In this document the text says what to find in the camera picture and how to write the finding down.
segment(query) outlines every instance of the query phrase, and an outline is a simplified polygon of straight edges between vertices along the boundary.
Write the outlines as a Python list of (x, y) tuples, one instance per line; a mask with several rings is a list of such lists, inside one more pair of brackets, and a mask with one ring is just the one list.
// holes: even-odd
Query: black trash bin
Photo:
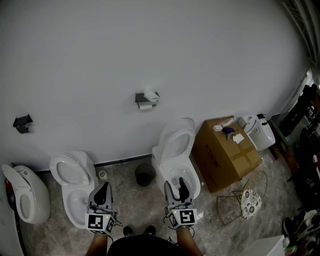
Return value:
[(134, 171), (136, 182), (142, 186), (148, 186), (156, 176), (156, 171), (151, 164), (142, 163)]

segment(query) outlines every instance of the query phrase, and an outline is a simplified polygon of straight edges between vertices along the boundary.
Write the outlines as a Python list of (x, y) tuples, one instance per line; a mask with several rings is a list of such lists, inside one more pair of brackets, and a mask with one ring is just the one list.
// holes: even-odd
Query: baseboard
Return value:
[[(123, 164), (123, 163), (126, 163), (126, 162), (131, 162), (131, 161), (145, 159), (145, 158), (151, 158), (151, 157), (152, 157), (152, 154), (144, 154), (144, 155), (129, 157), (129, 158), (125, 158), (125, 159), (119, 159), (119, 160), (114, 160), (114, 161), (109, 161), (109, 162), (95, 163), (94, 167), (97, 168), (97, 167), (103, 167), (103, 166)], [(34, 172), (38, 173), (38, 174), (49, 174), (49, 173), (51, 173), (50, 170), (35, 170)]]
[(97, 167), (103, 167), (103, 166), (122, 164), (122, 163), (130, 162), (130, 161), (135, 161), (135, 160), (140, 160), (140, 159), (145, 159), (145, 158), (151, 158), (151, 157), (152, 157), (152, 154), (145, 154), (145, 155), (125, 158), (125, 159), (115, 160), (115, 161), (96, 163), (96, 164), (94, 164), (94, 167), (97, 168)]

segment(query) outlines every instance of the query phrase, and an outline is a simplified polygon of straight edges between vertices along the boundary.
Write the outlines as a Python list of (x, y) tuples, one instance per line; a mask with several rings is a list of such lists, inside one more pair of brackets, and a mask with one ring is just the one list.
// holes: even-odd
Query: toilet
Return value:
[(22, 165), (12, 168), (4, 164), (2, 172), (12, 185), (20, 218), (30, 224), (46, 222), (50, 215), (50, 197), (43, 181)]
[(276, 143), (275, 135), (263, 114), (242, 116), (238, 123), (257, 151), (265, 150)]
[(52, 176), (61, 185), (64, 209), (79, 229), (86, 228), (89, 194), (98, 186), (96, 170), (87, 153), (58, 153), (50, 160)]
[(189, 155), (195, 141), (195, 122), (191, 118), (173, 120), (164, 127), (159, 144), (152, 149), (152, 166), (155, 180), (162, 191), (168, 181), (174, 196), (178, 199), (179, 177), (188, 182), (195, 199), (200, 193), (200, 181)]

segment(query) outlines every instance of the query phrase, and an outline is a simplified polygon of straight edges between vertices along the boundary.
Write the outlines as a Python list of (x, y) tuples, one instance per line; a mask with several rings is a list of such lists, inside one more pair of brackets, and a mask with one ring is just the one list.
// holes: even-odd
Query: shoe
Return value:
[(130, 227), (128, 227), (128, 226), (125, 226), (124, 228), (123, 228), (123, 234), (124, 234), (124, 236), (126, 237), (127, 235), (130, 235), (130, 234), (133, 234), (134, 232), (133, 232), (133, 230), (130, 228)]
[(151, 235), (155, 236), (156, 235), (156, 229), (154, 226), (148, 226), (144, 232), (145, 235)]

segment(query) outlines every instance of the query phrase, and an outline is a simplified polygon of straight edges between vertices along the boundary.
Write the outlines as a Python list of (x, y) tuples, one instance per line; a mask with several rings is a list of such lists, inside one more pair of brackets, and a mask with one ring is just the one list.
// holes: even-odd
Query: blue object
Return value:
[(230, 140), (231, 136), (236, 133), (236, 131), (231, 127), (223, 127), (222, 131), (226, 134), (227, 140)]

